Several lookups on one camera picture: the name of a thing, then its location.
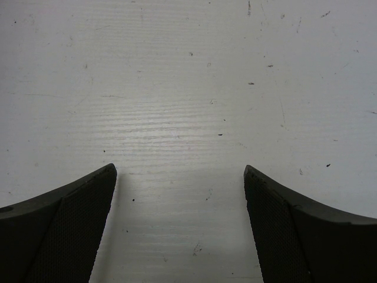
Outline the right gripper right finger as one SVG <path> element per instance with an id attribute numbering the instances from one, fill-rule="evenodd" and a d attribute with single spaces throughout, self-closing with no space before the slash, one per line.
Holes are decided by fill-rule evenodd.
<path id="1" fill-rule="evenodd" d="M 248 165 L 244 192 L 264 282 L 376 282 L 376 219 L 332 208 Z"/>

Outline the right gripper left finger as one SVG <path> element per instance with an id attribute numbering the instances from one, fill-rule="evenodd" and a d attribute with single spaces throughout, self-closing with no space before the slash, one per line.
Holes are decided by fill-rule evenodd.
<path id="1" fill-rule="evenodd" d="M 113 199 L 110 163 L 1 208 L 1 282 L 88 282 Z"/>

